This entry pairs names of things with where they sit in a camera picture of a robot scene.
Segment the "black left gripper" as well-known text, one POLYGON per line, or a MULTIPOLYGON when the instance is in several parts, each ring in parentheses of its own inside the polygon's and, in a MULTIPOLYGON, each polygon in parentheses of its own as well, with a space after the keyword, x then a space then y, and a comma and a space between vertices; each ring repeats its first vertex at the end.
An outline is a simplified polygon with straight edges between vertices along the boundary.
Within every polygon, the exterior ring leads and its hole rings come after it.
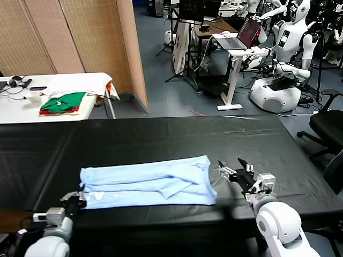
POLYGON ((69 192, 63 197, 60 198, 60 202, 66 202, 65 203, 65 211, 67 217, 73 217, 77 213, 79 209, 86 207, 86 197, 83 190, 81 191, 74 191, 69 192))

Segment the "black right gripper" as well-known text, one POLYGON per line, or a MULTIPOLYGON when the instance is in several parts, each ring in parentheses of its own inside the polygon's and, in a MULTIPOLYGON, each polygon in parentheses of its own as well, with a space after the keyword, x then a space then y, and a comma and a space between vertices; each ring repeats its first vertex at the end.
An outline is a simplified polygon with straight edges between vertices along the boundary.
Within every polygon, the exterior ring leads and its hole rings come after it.
MULTIPOLYGON (((253 165, 249 164, 247 161, 238 158, 241 166, 246 170, 246 172, 253 172, 253 165)), ((252 193, 254 183, 256 182, 254 178, 247 173, 238 174, 236 170, 230 168, 225 162, 218 160, 219 174, 226 179, 232 179, 233 182, 236 182, 240 185, 243 190, 243 193, 252 193)))

